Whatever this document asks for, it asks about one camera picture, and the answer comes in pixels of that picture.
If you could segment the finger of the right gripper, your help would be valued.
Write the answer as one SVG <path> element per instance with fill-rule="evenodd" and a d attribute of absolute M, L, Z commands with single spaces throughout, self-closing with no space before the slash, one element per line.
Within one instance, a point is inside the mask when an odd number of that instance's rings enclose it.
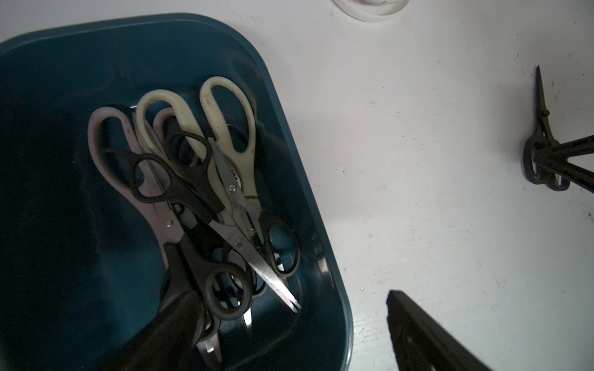
<path fill-rule="evenodd" d="M 560 143 L 556 140 L 552 142 L 545 141 L 542 145 L 537 145 L 535 150 L 535 159 L 561 159 L 566 160 L 576 156 L 586 156 L 593 154 L 593 136 L 583 139 Z"/>
<path fill-rule="evenodd" d="M 542 182 L 551 190 L 562 192 L 575 183 L 588 192 L 593 192 L 593 172 L 566 161 L 535 160 L 535 165 L 543 173 Z"/>

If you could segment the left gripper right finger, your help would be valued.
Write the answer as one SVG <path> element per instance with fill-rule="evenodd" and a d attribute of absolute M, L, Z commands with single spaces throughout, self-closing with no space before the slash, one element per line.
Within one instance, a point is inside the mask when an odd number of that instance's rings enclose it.
<path fill-rule="evenodd" d="M 388 294 L 388 327 L 400 370 L 488 370 L 403 291 Z"/>

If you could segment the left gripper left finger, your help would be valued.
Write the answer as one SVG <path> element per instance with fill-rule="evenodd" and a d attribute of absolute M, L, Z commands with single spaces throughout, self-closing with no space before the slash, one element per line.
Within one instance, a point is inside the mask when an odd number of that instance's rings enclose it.
<path fill-rule="evenodd" d="M 182 370 L 202 338 L 202 300 L 179 296 L 128 341 L 100 370 Z"/>

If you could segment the long black scissors back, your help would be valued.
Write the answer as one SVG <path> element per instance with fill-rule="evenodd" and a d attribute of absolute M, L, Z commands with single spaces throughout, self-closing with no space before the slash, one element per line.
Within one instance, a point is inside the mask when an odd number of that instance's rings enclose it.
<path fill-rule="evenodd" d="M 537 150 L 558 145 L 554 139 L 549 125 L 550 111 L 546 108 L 544 85 L 541 77 L 541 68 L 536 66 L 535 70 L 535 133 L 524 143 L 523 149 L 523 171 L 526 179 L 535 185 L 546 185 L 556 192 L 566 191 L 570 182 L 563 177 L 551 173 L 534 163 Z"/>

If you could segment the teal plastic storage box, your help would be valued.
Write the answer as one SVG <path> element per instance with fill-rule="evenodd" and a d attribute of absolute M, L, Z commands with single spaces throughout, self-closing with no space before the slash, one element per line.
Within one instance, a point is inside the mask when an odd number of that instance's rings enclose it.
<path fill-rule="evenodd" d="M 345 370 L 353 316 L 333 249 L 270 73 L 238 31 L 173 13 L 31 32 L 1 44 L 1 368 L 97 370 L 156 315 L 165 267 L 141 214 L 97 171 L 88 121 L 154 89 L 197 118 L 201 84 L 223 76 L 257 122 L 263 207 L 299 238 L 288 283 L 301 310 L 272 293 L 253 331 L 221 327 L 225 370 Z"/>

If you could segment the large black scissors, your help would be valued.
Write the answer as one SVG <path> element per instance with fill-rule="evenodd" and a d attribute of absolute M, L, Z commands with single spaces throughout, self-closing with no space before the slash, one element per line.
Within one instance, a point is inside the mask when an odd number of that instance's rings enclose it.
<path fill-rule="evenodd" d="M 176 150 L 182 142 L 195 140 L 207 154 L 195 167 L 179 164 Z M 158 145 L 161 154 L 134 155 L 129 163 L 130 187 L 143 203 L 169 202 L 182 224 L 182 232 L 173 235 L 174 242 L 165 244 L 169 260 L 169 277 L 163 292 L 161 308 L 166 309 L 186 292 L 196 292 L 202 300 L 202 338 L 211 316 L 223 321 L 241 318 L 252 304 L 252 282 L 238 265 L 212 261 L 209 247 L 193 239 L 192 227 L 183 224 L 183 217 L 192 214 L 203 224 L 216 229 L 219 223 L 215 213 L 224 211 L 224 205 L 212 190 L 207 170 L 213 157 L 212 148 L 203 136 L 180 131 L 168 137 L 166 145 Z M 238 307 L 224 307 L 214 292 L 215 278 L 232 274 L 243 284 Z"/>

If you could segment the small black scissors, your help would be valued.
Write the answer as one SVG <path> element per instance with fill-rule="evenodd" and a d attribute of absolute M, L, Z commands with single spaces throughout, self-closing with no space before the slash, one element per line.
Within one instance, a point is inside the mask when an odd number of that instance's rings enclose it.
<path fill-rule="evenodd" d="M 294 271 L 278 270 L 269 236 L 272 227 L 284 227 L 284 221 L 258 212 L 247 201 L 213 139 L 181 131 L 168 138 L 170 149 L 178 137 L 201 142 L 207 150 L 201 164 L 184 167 L 180 173 L 158 155 L 137 154 L 126 148 L 103 149 L 103 153 L 128 162 L 125 191 L 137 202 L 152 204 L 157 221 L 165 227 L 162 247 L 169 277 L 160 308 L 165 310 L 187 292 L 197 292 L 210 315 L 230 321 L 240 318 L 252 305 L 253 283 L 248 273 L 232 262 L 212 261 L 209 251 L 193 241 L 190 228 L 182 224 L 175 210 L 180 206 L 210 227 L 293 312 L 298 312 L 301 306 L 283 282 Z"/>
<path fill-rule="evenodd" d="M 213 150 L 213 160 L 218 176 L 230 205 L 234 220 L 244 227 L 251 236 L 256 236 L 256 247 L 263 253 L 271 269 L 282 279 L 291 277 L 301 262 L 299 239 L 295 230 L 281 217 L 263 212 L 244 195 L 250 175 L 238 182 L 234 167 L 221 151 L 221 147 L 210 138 L 208 142 Z"/>

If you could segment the pink kitchen scissors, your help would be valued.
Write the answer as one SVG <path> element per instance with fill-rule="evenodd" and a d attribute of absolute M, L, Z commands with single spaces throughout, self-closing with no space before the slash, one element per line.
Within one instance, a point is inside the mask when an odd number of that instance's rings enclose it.
<path fill-rule="evenodd" d="M 125 139 L 128 143 L 126 148 L 102 148 L 101 147 L 101 126 L 106 120 L 115 118 L 122 124 Z M 161 250 L 165 267 L 170 265 L 166 256 L 165 244 L 173 243 L 173 235 L 182 232 L 182 224 L 174 213 L 174 208 L 169 202 L 143 203 L 139 201 L 130 187 L 130 182 L 124 180 L 120 174 L 122 170 L 115 162 L 106 160 L 106 155 L 119 156 L 128 164 L 134 155 L 148 154 L 149 142 L 155 136 L 150 135 L 148 139 L 139 138 L 139 130 L 134 128 L 134 116 L 128 115 L 114 107 L 103 107 L 95 110 L 88 123 L 88 146 L 94 165 L 104 179 L 125 199 L 133 205 L 136 210 L 145 218 L 150 225 Z"/>

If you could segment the cream kitchen scissors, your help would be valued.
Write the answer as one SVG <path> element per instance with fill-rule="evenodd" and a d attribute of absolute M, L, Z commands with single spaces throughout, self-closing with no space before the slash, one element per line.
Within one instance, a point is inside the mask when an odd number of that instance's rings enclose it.
<path fill-rule="evenodd" d="M 239 100 L 242 108 L 244 108 L 245 117 L 247 118 L 248 140 L 247 148 L 243 152 L 236 151 L 233 145 L 227 122 L 212 92 L 214 87 L 228 89 Z M 241 181 L 241 190 L 245 198 L 248 199 L 253 207 L 261 210 L 261 203 L 258 199 L 258 191 L 255 183 L 256 121 L 249 99 L 242 89 L 232 80 L 218 76 L 211 77 L 203 83 L 200 88 L 199 99 L 219 149 Z M 161 148 L 152 141 L 145 121 L 146 109 L 151 103 L 156 101 L 165 101 L 171 106 L 182 130 L 200 136 L 204 134 L 188 103 L 179 94 L 163 89 L 150 91 L 142 96 L 137 104 L 134 123 L 136 134 L 145 141 L 151 153 L 156 155 L 162 153 Z"/>

